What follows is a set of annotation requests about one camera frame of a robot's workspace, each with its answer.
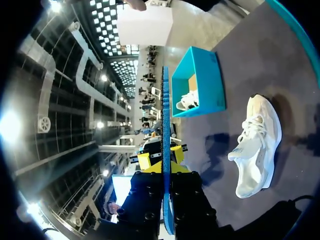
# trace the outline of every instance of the white sneaker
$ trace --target white sneaker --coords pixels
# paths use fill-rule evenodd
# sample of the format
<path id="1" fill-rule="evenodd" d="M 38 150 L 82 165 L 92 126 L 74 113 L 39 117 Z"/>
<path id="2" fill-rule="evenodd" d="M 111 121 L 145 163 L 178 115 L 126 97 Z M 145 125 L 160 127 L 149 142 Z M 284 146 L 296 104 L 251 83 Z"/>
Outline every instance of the white sneaker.
<path id="1" fill-rule="evenodd" d="M 190 91 L 186 95 L 181 96 L 181 101 L 177 102 L 175 105 L 177 109 L 181 111 L 187 111 L 189 109 L 199 106 L 199 95 L 198 91 Z"/>
<path id="2" fill-rule="evenodd" d="M 127 4 L 130 5 L 131 8 L 139 11 L 145 11 L 147 6 L 144 1 L 142 0 L 124 0 Z"/>
<path id="3" fill-rule="evenodd" d="M 242 128 L 239 144 L 228 154 L 228 159 L 235 161 L 239 170 L 235 194 L 244 199 L 269 188 L 282 130 L 274 107 L 258 94 L 249 99 Z"/>

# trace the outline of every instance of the crowd of people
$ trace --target crowd of people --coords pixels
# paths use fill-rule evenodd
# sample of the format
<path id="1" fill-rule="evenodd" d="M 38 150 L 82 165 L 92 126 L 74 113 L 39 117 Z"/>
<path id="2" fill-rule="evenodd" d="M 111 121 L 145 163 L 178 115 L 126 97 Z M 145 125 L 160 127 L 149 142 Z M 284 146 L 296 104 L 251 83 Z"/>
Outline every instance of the crowd of people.
<path id="1" fill-rule="evenodd" d="M 154 95 L 152 95 L 152 87 L 157 82 L 156 75 L 154 73 L 154 66 L 156 65 L 156 56 L 158 55 L 156 46 L 148 47 L 147 54 L 147 69 L 148 73 L 144 74 L 141 79 L 143 82 L 149 83 L 146 87 L 140 87 L 138 89 L 138 94 L 141 100 L 141 106 L 139 107 L 143 111 L 144 117 L 140 119 L 142 122 L 142 128 L 134 131 L 135 134 L 143 133 L 150 134 L 157 130 L 157 122 L 154 123 L 156 117 L 150 114 L 150 111 L 153 107 L 155 107 L 156 99 Z"/>

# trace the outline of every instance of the gray mat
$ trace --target gray mat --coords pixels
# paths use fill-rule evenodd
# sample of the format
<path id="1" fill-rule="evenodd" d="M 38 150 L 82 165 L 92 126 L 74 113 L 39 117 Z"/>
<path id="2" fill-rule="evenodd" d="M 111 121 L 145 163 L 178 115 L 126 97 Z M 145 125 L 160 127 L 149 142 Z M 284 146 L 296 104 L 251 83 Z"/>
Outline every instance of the gray mat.
<path id="1" fill-rule="evenodd" d="M 239 229 L 278 201 L 315 194 L 320 181 L 320 90 L 296 35 L 267 3 L 213 51 L 220 62 L 227 110 L 183 121 L 186 164 L 200 173 L 219 223 Z M 271 99 L 283 137 L 270 188 L 239 199 L 238 168 L 227 154 L 237 145 L 248 99 L 255 93 Z M 308 204 L 301 200 L 297 206 L 304 210 Z"/>

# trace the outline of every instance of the shoelace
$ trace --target shoelace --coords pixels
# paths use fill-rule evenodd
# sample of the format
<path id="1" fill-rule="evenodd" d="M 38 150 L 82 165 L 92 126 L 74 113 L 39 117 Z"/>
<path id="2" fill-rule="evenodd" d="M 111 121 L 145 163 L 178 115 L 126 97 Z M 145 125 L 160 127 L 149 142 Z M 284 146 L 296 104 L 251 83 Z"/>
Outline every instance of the shoelace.
<path id="1" fill-rule="evenodd" d="M 262 122 L 259 122 L 257 120 L 259 117 L 262 119 Z M 254 133 L 257 133 L 258 137 L 260 138 L 261 143 L 262 143 L 262 148 L 266 147 L 264 135 L 267 131 L 266 131 L 265 125 L 264 125 L 264 118 L 260 114 L 254 115 L 254 116 L 246 119 L 242 123 L 242 128 L 243 128 L 243 131 L 242 131 L 241 135 L 238 137 L 238 143 L 240 143 L 244 139 L 248 138 L 250 133 L 254 132 Z"/>
<path id="2" fill-rule="evenodd" d="M 186 95 L 182 95 L 181 100 L 184 100 L 187 103 L 193 103 L 196 107 L 199 105 L 199 99 L 197 98 L 195 91 L 190 91 Z"/>

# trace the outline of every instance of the blue box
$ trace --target blue box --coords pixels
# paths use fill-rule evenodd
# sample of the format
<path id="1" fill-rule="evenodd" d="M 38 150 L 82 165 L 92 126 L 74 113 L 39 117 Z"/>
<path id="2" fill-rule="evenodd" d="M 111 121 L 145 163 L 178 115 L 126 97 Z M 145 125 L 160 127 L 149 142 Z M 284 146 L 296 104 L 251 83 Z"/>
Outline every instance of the blue box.
<path id="1" fill-rule="evenodd" d="M 177 109 L 182 95 L 189 92 L 189 78 L 195 74 L 199 106 L 187 111 Z M 219 63 L 214 52 L 191 46 L 171 78 L 172 116 L 195 117 L 226 109 L 225 91 Z"/>

